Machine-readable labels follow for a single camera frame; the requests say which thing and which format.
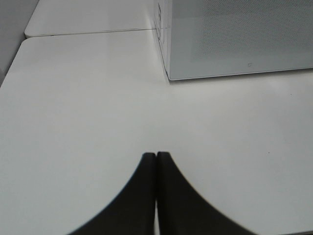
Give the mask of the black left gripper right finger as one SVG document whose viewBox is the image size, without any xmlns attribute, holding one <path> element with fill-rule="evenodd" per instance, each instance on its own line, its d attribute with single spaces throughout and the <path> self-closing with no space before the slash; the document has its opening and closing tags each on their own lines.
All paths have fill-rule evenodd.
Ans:
<svg viewBox="0 0 313 235">
<path fill-rule="evenodd" d="M 157 154 L 163 235 L 310 235 L 313 164 Z"/>
</svg>

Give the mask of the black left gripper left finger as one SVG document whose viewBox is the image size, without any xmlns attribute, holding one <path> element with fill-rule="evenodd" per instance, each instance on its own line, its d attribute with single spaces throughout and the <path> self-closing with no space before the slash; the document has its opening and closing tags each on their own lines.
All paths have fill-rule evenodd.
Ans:
<svg viewBox="0 0 313 235">
<path fill-rule="evenodd" d="M 153 235 L 157 163 L 144 153 L 130 180 L 94 218 L 72 235 Z"/>
</svg>

